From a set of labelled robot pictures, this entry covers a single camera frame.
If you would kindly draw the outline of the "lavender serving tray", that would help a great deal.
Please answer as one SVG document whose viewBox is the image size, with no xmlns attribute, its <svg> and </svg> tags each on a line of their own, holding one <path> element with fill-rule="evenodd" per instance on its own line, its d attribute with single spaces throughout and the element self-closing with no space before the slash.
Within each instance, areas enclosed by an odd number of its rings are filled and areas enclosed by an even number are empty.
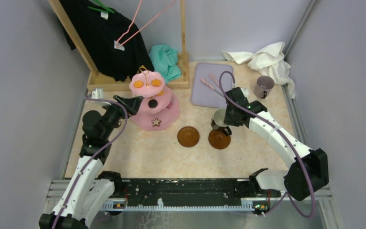
<svg viewBox="0 0 366 229">
<path fill-rule="evenodd" d="M 226 108 L 226 101 L 219 86 L 221 73 L 224 71 L 234 72 L 228 64 L 200 62 L 195 68 L 191 103 L 196 106 L 211 108 Z"/>
</svg>

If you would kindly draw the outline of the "pink three-tier cake stand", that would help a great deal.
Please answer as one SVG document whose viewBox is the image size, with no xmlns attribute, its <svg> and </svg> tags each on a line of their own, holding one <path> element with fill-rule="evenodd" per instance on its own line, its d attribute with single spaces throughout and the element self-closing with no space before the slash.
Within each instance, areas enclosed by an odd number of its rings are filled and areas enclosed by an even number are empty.
<svg viewBox="0 0 366 229">
<path fill-rule="evenodd" d="M 143 65 L 139 71 L 132 77 L 129 88 L 133 97 L 141 96 L 143 100 L 131 120 L 146 131 L 166 129 L 180 114 L 178 98 L 160 73 L 150 71 Z"/>
</svg>

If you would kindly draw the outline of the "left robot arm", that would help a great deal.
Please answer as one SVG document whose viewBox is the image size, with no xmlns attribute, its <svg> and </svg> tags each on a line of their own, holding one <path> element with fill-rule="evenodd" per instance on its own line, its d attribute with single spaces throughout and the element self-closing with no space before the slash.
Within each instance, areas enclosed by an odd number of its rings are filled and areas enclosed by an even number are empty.
<svg viewBox="0 0 366 229">
<path fill-rule="evenodd" d="M 110 140 L 110 135 L 118 127 L 121 130 L 116 137 L 123 133 L 128 118 L 138 113 L 144 98 L 113 98 L 86 97 L 88 101 L 101 102 L 105 113 L 90 110 L 83 115 L 84 134 L 77 167 L 57 205 L 51 213 L 41 215 L 41 229 L 88 229 L 105 201 L 123 193 L 120 174 L 103 172 L 102 168 L 116 140 Z"/>
</svg>

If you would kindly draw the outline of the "brown saucer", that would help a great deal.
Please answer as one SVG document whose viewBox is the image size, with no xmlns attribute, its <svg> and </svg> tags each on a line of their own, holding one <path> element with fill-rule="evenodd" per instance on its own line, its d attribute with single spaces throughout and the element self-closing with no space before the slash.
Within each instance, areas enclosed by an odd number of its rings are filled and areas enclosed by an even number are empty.
<svg viewBox="0 0 366 229">
<path fill-rule="evenodd" d="M 196 128 L 185 126 L 178 131 L 177 140 L 183 147 L 194 147 L 200 140 L 200 134 Z"/>
<path fill-rule="evenodd" d="M 231 143 L 231 137 L 226 136 L 223 132 L 212 130 L 208 135 L 210 146 L 215 149 L 226 149 Z"/>
</svg>

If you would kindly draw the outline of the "purple mug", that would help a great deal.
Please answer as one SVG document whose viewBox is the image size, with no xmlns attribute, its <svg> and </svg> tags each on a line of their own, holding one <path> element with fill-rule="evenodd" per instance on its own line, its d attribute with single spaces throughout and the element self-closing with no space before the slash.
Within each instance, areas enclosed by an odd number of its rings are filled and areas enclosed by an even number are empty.
<svg viewBox="0 0 366 229">
<path fill-rule="evenodd" d="M 274 85 L 275 82 L 270 76 L 259 76 L 254 86 L 254 95 L 258 98 L 265 99 L 273 89 Z"/>
</svg>

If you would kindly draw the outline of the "brown star cookie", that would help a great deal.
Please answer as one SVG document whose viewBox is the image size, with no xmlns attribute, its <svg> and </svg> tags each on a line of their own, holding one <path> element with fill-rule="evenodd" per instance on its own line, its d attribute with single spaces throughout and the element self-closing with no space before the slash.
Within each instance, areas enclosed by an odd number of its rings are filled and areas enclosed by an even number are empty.
<svg viewBox="0 0 366 229">
<path fill-rule="evenodd" d="M 162 121 L 158 118 L 155 118 L 154 120 L 152 120 L 152 125 L 155 127 L 155 126 L 160 126 L 160 123 Z"/>
</svg>

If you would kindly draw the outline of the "green clothes hanger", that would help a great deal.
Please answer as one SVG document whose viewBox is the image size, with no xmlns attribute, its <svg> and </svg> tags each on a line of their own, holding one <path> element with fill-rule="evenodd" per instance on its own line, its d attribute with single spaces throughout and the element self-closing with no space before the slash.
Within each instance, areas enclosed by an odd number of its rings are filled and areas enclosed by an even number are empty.
<svg viewBox="0 0 366 229">
<path fill-rule="evenodd" d="M 105 13 L 111 13 L 114 14 L 115 11 L 107 6 L 105 6 L 100 0 L 93 0 L 93 2 L 96 4 L 96 6 L 88 6 L 87 7 L 91 10 L 99 11 L 99 12 L 105 12 Z"/>
</svg>

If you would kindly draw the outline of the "teal cloth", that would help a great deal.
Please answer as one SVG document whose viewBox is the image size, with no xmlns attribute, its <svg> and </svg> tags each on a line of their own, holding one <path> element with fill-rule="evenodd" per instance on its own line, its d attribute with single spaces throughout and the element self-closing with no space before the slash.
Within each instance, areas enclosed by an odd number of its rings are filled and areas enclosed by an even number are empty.
<svg viewBox="0 0 366 229">
<path fill-rule="evenodd" d="M 182 71 L 178 66 L 178 51 L 169 45 L 161 44 L 151 47 L 149 57 L 154 70 L 161 74 L 165 83 L 177 80 L 181 77 Z"/>
</svg>

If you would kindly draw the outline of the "orange macaron top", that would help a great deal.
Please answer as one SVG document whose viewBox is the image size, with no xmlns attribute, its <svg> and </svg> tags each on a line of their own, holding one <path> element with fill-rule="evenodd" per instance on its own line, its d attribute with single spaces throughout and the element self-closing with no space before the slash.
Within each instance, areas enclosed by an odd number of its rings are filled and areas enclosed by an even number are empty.
<svg viewBox="0 0 366 229">
<path fill-rule="evenodd" d="M 154 79 L 151 81 L 151 85 L 154 86 L 154 87 L 159 87 L 162 85 L 162 81 L 159 80 L 159 79 Z"/>
</svg>

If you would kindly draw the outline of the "white towel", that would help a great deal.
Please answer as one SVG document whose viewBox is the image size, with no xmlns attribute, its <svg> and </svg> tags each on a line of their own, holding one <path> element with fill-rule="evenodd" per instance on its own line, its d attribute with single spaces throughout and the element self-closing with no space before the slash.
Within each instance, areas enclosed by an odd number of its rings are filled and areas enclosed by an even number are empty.
<svg viewBox="0 0 366 229">
<path fill-rule="evenodd" d="M 284 47 L 285 42 L 276 42 L 255 53 L 222 51 L 222 55 L 228 61 L 246 63 L 252 70 L 271 77 L 277 85 L 286 85 L 290 98 L 295 99 L 295 83 L 289 77 L 291 65 L 285 61 Z"/>
</svg>

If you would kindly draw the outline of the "black cream-lined mug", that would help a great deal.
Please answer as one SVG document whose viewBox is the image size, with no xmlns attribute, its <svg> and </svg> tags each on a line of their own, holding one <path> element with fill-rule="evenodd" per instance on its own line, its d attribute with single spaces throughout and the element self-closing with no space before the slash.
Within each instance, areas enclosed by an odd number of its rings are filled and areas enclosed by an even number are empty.
<svg viewBox="0 0 366 229">
<path fill-rule="evenodd" d="M 226 109 L 219 108 L 213 113 L 211 127 L 213 130 L 222 132 L 226 136 L 231 136 L 232 131 L 230 127 L 224 123 L 225 112 Z"/>
</svg>

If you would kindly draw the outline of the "pink cake slice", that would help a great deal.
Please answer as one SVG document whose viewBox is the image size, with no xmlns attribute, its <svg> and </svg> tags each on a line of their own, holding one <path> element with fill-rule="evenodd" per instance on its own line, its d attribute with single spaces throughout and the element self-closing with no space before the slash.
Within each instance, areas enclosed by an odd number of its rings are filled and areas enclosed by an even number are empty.
<svg viewBox="0 0 366 229">
<path fill-rule="evenodd" d="M 173 103 L 170 102 L 167 106 L 166 106 L 166 109 L 171 109 L 171 107 L 173 106 Z"/>
</svg>

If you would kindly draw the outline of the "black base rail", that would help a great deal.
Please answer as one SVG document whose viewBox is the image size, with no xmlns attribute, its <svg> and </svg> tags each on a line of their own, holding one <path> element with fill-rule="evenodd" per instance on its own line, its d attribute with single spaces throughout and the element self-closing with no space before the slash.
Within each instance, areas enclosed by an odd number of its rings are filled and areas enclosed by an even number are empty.
<svg viewBox="0 0 366 229">
<path fill-rule="evenodd" d="M 254 211 L 284 192 L 256 191 L 247 178 L 126 178 L 103 211 Z"/>
</svg>

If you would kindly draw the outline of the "wooden clothes rack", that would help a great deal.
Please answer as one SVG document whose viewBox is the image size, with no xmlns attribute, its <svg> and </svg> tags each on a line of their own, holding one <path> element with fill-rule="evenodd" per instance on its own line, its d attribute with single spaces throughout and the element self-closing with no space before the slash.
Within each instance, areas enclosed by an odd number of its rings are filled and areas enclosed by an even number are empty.
<svg viewBox="0 0 366 229">
<path fill-rule="evenodd" d="M 95 88 L 103 88 L 104 91 L 106 92 L 128 91 L 129 83 L 131 81 L 129 78 L 126 79 L 124 82 L 121 81 L 117 82 L 112 77 L 102 74 L 99 71 L 60 1 L 50 0 L 49 4 L 90 70 L 89 78 L 86 85 L 87 90 L 92 91 Z M 179 79 L 173 80 L 170 83 L 168 83 L 168 86 L 171 89 L 188 89 L 190 88 L 190 70 L 189 70 L 189 54 L 186 52 L 186 40 L 185 40 L 185 32 L 186 32 L 185 1 L 184 0 L 179 1 L 179 4 L 180 4 L 182 51 L 178 53 L 179 58 L 178 66 L 181 69 L 182 74 Z"/>
</svg>

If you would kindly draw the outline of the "black macaron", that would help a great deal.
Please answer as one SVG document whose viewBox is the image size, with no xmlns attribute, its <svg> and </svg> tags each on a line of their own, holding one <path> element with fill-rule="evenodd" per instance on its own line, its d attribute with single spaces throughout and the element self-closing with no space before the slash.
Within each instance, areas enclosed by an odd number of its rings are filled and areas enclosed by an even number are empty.
<svg viewBox="0 0 366 229">
<path fill-rule="evenodd" d="M 158 102 L 157 102 L 157 100 L 155 100 L 155 99 L 150 99 L 149 100 L 149 102 L 148 102 L 148 107 L 150 108 L 150 109 L 154 109 L 154 108 L 156 108 L 158 106 Z"/>
</svg>

